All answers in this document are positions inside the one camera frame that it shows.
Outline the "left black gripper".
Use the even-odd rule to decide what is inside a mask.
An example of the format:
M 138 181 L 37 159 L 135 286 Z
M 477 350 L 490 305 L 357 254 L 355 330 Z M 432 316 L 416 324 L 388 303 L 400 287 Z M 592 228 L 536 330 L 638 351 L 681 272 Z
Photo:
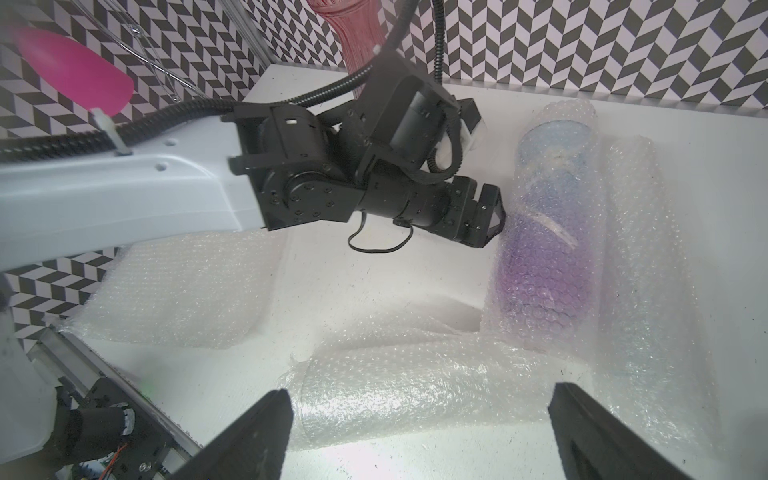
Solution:
M 264 227 L 347 222 L 356 211 L 484 248 L 504 229 L 499 187 L 461 177 L 461 107 L 431 77 L 397 54 L 376 60 L 357 99 L 313 114 L 295 104 L 242 104 L 225 115 L 242 153 L 229 161 L 246 176 Z M 437 171 L 448 133 L 452 163 Z

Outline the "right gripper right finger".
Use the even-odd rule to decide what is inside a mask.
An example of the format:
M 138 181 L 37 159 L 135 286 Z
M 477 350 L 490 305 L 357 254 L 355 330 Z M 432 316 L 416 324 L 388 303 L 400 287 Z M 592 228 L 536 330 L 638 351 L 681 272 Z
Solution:
M 548 413 L 567 479 L 686 479 L 575 383 L 557 383 Z

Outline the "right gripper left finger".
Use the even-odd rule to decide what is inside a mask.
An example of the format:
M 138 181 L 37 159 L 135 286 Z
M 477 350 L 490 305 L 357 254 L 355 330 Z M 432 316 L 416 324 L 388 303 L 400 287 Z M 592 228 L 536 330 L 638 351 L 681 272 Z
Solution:
M 289 392 L 270 391 L 171 477 L 180 480 L 278 479 L 293 418 Z

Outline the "clear bubble wrap roll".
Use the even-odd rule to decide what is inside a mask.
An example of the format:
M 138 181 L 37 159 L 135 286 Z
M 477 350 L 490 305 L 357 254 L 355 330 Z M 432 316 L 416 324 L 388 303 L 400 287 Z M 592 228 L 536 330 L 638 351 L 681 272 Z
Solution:
M 326 348 L 282 379 L 294 413 L 289 447 L 537 422 L 556 383 L 591 376 L 582 362 L 478 335 Z

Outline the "clear bubble wrap sheet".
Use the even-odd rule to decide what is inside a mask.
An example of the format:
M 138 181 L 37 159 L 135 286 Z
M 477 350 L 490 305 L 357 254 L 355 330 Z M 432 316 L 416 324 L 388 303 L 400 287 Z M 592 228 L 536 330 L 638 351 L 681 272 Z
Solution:
M 136 243 L 62 329 L 81 339 L 226 349 L 263 323 L 283 233 L 206 233 Z

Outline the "red black ribbed vase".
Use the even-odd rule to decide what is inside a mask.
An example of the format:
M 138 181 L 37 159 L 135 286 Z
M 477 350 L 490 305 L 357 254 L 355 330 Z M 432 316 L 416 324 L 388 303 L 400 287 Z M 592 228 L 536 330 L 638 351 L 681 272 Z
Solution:
M 309 0 L 307 4 L 337 34 L 349 74 L 364 67 L 384 45 L 385 33 L 378 18 L 379 1 Z

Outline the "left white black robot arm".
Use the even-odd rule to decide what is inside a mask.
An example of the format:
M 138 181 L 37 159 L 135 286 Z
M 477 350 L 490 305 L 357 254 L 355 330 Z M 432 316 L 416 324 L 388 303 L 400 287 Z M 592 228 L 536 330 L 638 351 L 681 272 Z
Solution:
M 361 95 L 196 99 L 140 120 L 1 144 L 1 267 L 208 231 L 374 215 L 472 248 L 504 228 L 500 189 L 459 172 L 482 119 L 394 52 Z

